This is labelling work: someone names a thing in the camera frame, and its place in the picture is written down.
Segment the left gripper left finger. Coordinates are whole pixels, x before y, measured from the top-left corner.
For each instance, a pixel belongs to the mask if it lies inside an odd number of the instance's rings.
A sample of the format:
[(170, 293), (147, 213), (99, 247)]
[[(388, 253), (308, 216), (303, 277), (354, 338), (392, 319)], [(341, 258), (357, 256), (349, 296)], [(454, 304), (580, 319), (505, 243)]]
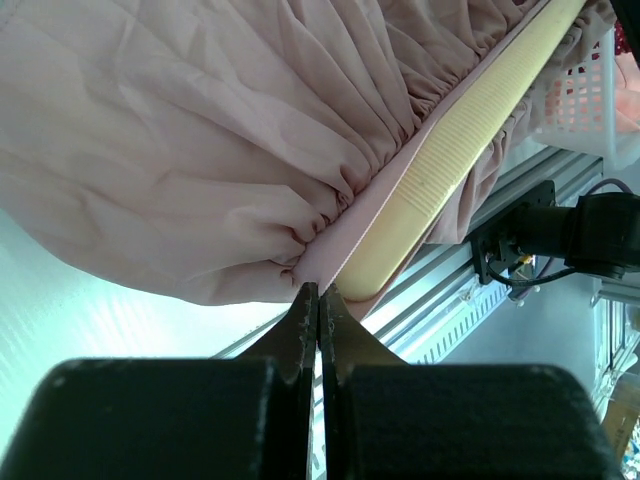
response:
[(231, 360), (72, 359), (14, 436), (18, 479), (306, 479), (319, 294)]

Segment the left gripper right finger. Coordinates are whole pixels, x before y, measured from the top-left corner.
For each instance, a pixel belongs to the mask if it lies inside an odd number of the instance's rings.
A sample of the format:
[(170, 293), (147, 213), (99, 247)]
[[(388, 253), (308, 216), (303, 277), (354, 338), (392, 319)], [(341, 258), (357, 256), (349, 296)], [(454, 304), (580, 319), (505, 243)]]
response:
[(587, 392), (545, 364), (414, 365), (321, 296), (331, 479), (616, 479)]

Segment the pink pleated skirt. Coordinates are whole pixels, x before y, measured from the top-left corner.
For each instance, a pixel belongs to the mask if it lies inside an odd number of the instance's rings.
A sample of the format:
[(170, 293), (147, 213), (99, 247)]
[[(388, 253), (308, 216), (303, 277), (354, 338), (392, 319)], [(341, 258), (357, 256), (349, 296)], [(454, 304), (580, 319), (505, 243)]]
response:
[(330, 283), (439, 113), (546, 1), (5, 1), (1, 206), (200, 305)]

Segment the cream plastic hanger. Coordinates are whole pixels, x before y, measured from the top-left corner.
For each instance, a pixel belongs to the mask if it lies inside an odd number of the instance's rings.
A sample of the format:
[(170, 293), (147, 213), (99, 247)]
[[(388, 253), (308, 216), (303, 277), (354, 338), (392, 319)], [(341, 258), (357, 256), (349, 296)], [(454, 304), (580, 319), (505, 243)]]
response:
[(467, 79), (430, 129), (406, 146), (408, 164), (335, 279), (355, 302), (380, 293), (465, 179), (582, 9), (541, 1)]

